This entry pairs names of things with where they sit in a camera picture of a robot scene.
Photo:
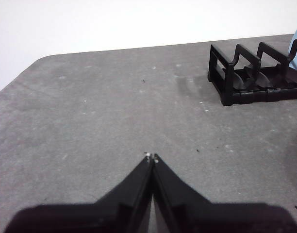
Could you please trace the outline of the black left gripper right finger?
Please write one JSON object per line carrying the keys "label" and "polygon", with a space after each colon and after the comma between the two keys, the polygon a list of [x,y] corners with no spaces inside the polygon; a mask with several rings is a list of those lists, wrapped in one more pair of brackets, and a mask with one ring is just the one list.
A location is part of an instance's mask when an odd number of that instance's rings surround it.
{"label": "black left gripper right finger", "polygon": [[297,233],[290,213],[266,203],[213,203],[155,154],[154,197],[172,233]]}

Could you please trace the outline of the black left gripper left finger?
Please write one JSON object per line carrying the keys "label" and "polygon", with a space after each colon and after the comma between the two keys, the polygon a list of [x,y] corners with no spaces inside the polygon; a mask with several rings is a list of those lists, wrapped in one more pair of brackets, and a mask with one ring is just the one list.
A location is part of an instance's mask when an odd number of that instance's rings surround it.
{"label": "black left gripper left finger", "polygon": [[7,233],[134,233],[147,211],[154,161],[150,155],[94,203],[48,204],[17,212]]}

